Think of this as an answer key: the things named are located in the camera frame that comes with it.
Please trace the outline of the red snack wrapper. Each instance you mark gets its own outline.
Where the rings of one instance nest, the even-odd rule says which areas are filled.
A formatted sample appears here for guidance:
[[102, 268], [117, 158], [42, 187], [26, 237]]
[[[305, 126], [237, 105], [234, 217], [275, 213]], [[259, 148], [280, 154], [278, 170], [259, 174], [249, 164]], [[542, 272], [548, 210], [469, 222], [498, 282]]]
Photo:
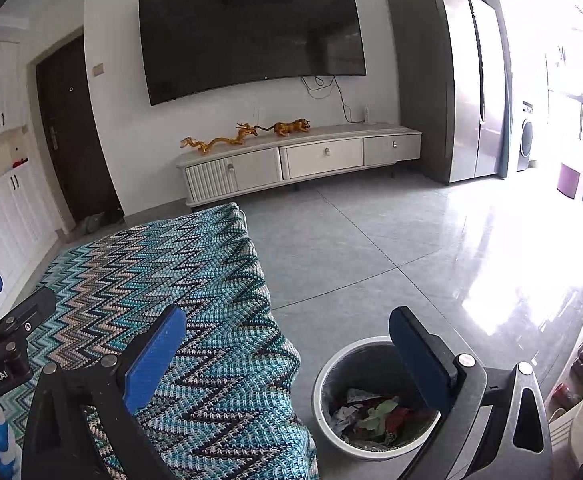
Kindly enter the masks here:
[[392, 410], [385, 420], [386, 434], [398, 436], [403, 427], [412, 422], [419, 415], [418, 410], [410, 410], [410, 408], [395, 408]]

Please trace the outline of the silver double-door refrigerator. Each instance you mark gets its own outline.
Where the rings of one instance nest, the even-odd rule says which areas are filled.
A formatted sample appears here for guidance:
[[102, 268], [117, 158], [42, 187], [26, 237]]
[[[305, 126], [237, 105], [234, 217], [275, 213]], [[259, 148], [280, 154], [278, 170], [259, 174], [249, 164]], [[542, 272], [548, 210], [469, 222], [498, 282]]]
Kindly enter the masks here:
[[467, 0], [388, 0], [400, 119], [421, 133], [419, 168], [453, 184], [476, 176], [479, 74]]

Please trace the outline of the white wall cupboard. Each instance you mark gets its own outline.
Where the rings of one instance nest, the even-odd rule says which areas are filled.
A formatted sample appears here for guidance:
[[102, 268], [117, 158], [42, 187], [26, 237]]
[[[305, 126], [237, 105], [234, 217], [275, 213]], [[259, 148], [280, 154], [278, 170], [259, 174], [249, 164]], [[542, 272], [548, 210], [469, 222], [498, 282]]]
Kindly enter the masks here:
[[0, 41], [0, 317], [57, 241], [49, 190], [22, 118], [19, 45]]

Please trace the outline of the purple round stool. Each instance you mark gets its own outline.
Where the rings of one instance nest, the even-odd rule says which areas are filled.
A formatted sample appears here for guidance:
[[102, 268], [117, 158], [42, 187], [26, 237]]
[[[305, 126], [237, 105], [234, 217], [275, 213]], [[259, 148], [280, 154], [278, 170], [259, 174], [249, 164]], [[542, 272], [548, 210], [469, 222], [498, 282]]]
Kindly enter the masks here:
[[561, 164], [561, 170], [559, 170], [557, 191], [573, 200], [578, 191], [580, 177], [581, 174], [578, 169], [563, 162]]

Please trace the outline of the golden tiger figurine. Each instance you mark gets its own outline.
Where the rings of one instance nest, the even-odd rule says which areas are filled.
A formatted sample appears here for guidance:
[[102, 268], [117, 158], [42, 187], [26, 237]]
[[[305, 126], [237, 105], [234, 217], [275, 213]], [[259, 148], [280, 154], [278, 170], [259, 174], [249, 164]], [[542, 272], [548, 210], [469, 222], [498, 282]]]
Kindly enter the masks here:
[[311, 122], [305, 118], [299, 118], [293, 122], [275, 122], [270, 127], [256, 125], [257, 130], [273, 131], [277, 136], [290, 136], [293, 133], [306, 133], [311, 128]]

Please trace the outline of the green paper wrapper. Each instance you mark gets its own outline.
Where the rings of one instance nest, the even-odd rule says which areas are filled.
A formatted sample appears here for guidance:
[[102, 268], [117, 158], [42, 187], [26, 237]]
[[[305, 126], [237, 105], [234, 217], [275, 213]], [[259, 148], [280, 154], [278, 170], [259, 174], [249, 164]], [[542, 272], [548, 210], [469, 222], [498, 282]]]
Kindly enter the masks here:
[[370, 432], [378, 437], [386, 431], [386, 422], [389, 415], [400, 406], [397, 399], [389, 399], [369, 408], [367, 415], [357, 421], [355, 428]]

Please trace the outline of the round grey trash bin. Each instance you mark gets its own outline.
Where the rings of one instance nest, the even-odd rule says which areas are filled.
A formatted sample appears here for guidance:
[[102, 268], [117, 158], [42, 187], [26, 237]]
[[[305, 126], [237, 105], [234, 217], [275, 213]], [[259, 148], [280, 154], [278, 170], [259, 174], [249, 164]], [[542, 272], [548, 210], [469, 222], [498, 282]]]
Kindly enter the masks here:
[[[361, 419], [369, 408], [389, 399], [397, 399], [399, 408], [419, 411], [398, 436], [385, 431], [375, 437], [354, 425], [339, 438], [329, 426], [331, 415], [341, 406], [357, 405]], [[312, 409], [329, 443], [357, 460], [370, 462], [392, 460], [416, 450], [441, 419], [438, 411], [426, 405], [387, 336], [364, 338], [335, 353], [316, 377]]]

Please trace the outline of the golden dragon figurine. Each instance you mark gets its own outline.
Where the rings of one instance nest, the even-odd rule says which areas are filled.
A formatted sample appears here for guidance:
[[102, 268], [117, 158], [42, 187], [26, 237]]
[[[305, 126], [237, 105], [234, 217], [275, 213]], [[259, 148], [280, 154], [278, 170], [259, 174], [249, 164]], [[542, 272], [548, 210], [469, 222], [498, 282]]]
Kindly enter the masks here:
[[236, 125], [236, 132], [233, 138], [217, 136], [216, 138], [205, 142], [202, 140], [196, 140], [192, 138], [192, 136], [187, 136], [180, 141], [180, 148], [182, 148], [182, 150], [185, 148], [192, 148], [192, 150], [195, 150], [202, 155], [207, 155], [218, 144], [226, 144], [229, 146], [242, 145], [249, 136], [258, 136], [257, 127], [244, 122], [244, 124]]

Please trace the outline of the dark brown entrance door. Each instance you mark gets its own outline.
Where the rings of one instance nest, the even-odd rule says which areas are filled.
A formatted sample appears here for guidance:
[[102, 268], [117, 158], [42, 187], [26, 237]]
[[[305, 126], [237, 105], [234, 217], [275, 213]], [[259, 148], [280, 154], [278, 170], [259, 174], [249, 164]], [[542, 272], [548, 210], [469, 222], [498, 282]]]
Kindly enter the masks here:
[[46, 144], [72, 218], [120, 220], [122, 208], [93, 117], [83, 38], [38, 63], [36, 83]]

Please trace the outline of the white low TV cabinet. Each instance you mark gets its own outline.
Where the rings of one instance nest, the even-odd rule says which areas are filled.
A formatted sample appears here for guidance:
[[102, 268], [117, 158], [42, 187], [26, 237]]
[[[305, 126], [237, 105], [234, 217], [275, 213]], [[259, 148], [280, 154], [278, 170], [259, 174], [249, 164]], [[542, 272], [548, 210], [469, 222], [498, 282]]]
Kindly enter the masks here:
[[421, 157], [421, 133], [397, 125], [338, 125], [290, 136], [263, 134], [177, 160], [185, 204], [226, 198], [348, 172], [389, 167]]

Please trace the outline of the teal zigzag knitted blanket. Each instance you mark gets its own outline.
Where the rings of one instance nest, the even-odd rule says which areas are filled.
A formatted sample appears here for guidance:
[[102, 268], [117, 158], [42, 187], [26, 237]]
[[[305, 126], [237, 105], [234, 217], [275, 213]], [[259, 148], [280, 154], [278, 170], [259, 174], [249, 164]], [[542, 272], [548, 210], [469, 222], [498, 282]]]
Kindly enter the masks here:
[[314, 479], [300, 356], [271, 311], [240, 207], [59, 255], [31, 379], [1, 403], [26, 479]]

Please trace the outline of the large black wall television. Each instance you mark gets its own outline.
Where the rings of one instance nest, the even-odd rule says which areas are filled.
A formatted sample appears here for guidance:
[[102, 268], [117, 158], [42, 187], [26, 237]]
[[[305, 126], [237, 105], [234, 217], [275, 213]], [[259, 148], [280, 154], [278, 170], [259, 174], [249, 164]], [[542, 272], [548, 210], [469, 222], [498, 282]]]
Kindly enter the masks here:
[[363, 76], [355, 0], [139, 0], [150, 104], [270, 79]]

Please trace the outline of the front-load washing machine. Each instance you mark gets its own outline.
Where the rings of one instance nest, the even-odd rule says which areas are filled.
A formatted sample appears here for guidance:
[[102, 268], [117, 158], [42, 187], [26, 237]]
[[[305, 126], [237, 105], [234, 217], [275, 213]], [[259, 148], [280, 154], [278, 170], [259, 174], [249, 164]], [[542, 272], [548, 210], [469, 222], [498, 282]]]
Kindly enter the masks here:
[[523, 122], [520, 127], [520, 140], [516, 171], [526, 171], [530, 166], [533, 143], [533, 105], [523, 101]]

